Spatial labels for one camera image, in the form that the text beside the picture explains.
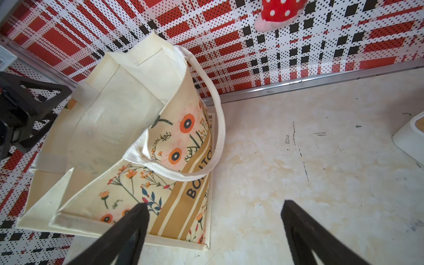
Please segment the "cream floral canvas bag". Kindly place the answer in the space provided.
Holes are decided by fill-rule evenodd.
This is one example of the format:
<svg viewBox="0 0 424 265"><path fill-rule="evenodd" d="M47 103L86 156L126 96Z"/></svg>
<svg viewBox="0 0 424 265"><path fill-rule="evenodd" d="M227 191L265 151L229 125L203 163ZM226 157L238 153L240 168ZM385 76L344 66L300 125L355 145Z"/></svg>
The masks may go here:
<svg viewBox="0 0 424 265"><path fill-rule="evenodd" d="M150 245L208 250L218 91L195 56L152 33L107 53L53 122L16 227L100 237L137 204Z"/></svg>

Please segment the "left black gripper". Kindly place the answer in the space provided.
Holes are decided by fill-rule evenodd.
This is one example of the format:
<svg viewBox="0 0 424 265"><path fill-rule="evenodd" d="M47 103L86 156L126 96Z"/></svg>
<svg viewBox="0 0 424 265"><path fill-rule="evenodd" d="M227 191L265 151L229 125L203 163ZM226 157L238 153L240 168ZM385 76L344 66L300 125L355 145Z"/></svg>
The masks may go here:
<svg viewBox="0 0 424 265"><path fill-rule="evenodd" d="M1 73L1 160L11 147L30 151L50 130L53 110L72 94L66 85Z"/></svg>

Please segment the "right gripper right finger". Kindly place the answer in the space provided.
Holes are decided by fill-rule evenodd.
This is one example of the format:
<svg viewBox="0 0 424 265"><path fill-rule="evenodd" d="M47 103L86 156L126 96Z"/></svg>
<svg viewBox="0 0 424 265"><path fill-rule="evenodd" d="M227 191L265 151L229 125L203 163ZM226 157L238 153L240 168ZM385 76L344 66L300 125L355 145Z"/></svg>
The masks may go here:
<svg viewBox="0 0 424 265"><path fill-rule="evenodd" d="M288 245L296 265L367 265L368 262L334 237L295 201L286 200L281 211Z"/></svg>

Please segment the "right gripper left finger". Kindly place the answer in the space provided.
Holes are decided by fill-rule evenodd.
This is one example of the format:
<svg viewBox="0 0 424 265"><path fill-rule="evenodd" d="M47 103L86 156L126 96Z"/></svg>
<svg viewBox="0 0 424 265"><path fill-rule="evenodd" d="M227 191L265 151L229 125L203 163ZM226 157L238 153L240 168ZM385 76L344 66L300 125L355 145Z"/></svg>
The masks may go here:
<svg viewBox="0 0 424 265"><path fill-rule="evenodd" d="M137 265L147 235L149 220L147 204L137 204L69 264Z"/></svg>

